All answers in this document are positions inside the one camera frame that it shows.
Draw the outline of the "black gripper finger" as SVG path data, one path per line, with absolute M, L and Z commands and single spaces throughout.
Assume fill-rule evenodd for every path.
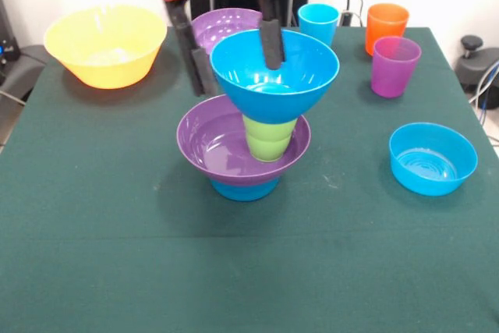
M 260 39 L 266 66 L 269 69 L 279 69 L 285 61 L 279 0 L 259 0 L 259 5 L 262 13 Z
M 218 92 L 217 81 L 211 68 L 209 55 L 196 42 L 192 24 L 185 11 L 186 1 L 165 1 L 165 6 L 179 40 L 180 50 L 194 94 L 196 96 L 214 96 Z

